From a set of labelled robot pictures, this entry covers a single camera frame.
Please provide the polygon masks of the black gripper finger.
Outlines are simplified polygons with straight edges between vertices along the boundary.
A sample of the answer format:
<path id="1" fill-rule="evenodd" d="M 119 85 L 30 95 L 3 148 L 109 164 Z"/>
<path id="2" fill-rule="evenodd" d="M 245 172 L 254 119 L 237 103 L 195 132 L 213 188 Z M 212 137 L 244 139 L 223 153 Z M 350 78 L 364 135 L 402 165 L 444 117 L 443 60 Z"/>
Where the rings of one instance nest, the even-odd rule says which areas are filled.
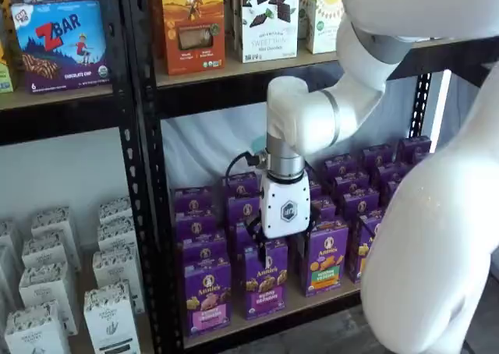
<path id="1" fill-rule="evenodd" d="M 263 268 L 269 268 L 270 263 L 267 260 L 267 243 L 269 238 L 265 236 L 260 215 L 254 215 L 245 220 L 245 228 L 249 237 L 253 240 L 257 248 L 258 260 Z"/>
<path id="2" fill-rule="evenodd" d="M 312 207 L 310 210 L 310 220 L 307 228 L 292 237 L 292 243 L 295 246 L 296 254 L 300 255 L 301 258 L 304 258 L 306 248 L 308 247 L 308 242 L 310 240 L 310 235 L 319 222 L 320 210 L 316 207 Z"/>

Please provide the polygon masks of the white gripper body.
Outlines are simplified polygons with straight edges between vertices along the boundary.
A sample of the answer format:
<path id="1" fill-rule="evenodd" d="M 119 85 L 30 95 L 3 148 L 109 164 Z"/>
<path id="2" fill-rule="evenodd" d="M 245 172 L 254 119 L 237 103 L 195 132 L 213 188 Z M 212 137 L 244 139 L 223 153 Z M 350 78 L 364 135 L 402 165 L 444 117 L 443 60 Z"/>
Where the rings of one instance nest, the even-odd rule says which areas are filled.
<path id="1" fill-rule="evenodd" d="M 268 239 L 295 235 L 310 223 L 310 184 L 306 172 L 294 180 L 278 181 L 268 173 L 260 180 L 261 228 Z"/>

